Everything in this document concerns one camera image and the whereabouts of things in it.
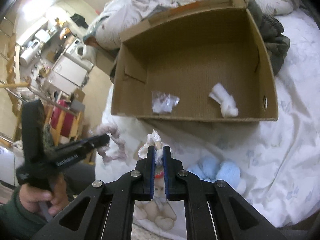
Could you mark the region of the person's left hand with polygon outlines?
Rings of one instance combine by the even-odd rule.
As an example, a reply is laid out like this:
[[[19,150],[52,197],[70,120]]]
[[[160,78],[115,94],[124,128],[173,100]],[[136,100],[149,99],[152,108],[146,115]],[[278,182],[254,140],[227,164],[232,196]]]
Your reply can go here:
[[[22,206],[29,212],[43,218],[46,215],[56,216],[68,204],[67,184],[63,174],[54,179],[54,189],[47,191],[23,184],[19,190],[19,200]]]

